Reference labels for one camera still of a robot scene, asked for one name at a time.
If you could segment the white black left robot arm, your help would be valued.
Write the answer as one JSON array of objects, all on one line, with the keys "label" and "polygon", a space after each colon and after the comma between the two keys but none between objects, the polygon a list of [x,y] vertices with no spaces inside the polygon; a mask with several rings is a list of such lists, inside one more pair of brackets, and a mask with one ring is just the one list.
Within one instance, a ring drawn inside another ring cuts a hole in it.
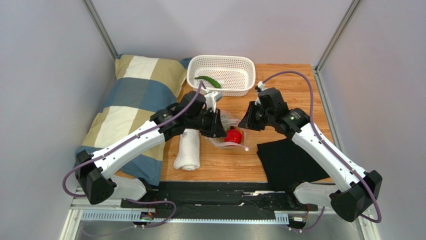
[{"label": "white black left robot arm", "polygon": [[93,153],[82,150],[76,154],[75,178],[84,196],[92,205],[104,202],[117,188],[112,177],[119,169],[143,152],[183,134],[186,129],[197,130],[208,138],[227,135],[219,109],[202,109],[196,113],[161,109],[138,130],[118,142]]}]

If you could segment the green fake chili pepper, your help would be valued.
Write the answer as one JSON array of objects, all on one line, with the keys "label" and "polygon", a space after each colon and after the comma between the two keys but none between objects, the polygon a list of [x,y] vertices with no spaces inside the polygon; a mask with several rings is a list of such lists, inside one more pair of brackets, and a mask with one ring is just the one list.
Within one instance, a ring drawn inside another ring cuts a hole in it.
[{"label": "green fake chili pepper", "polygon": [[194,78],[195,80],[203,80],[203,81],[207,81],[208,83],[210,83],[215,89],[221,89],[222,86],[213,78],[209,77],[209,76],[205,76],[205,75],[201,75],[201,76],[197,76]]}]

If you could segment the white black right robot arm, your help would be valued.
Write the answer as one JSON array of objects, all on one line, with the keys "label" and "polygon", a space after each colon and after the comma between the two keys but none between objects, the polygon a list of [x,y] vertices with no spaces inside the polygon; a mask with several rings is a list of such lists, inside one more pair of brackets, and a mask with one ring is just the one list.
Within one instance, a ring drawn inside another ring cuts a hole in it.
[{"label": "white black right robot arm", "polygon": [[358,217],[373,223],[382,221],[377,202],[382,176],[375,170],[366,172],[346,157],[302,109],[289,110],[280,105],[275,110],[251,101],[238,126],[255,131],[273,127],[277,133],[285,135],[309,154],[333,179],[333,187],[309,182],[293,187],[291,193],[301,204],[332,208],[347,222],[353,222]]}]

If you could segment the clear zip top bag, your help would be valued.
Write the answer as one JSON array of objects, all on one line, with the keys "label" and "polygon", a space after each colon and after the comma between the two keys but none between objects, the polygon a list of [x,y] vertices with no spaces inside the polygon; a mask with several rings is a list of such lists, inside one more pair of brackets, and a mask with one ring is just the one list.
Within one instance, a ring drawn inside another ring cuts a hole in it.
[{"label": "clear zip top bag", "polygon": [[250,148],[247,144],[247,131],[239,127],[241,120],[225,110],[221,111],[220,119],[226,136],[218,138],[205,137],[205,139],[214,147],[220,149],[243,149],[248,152]]}]

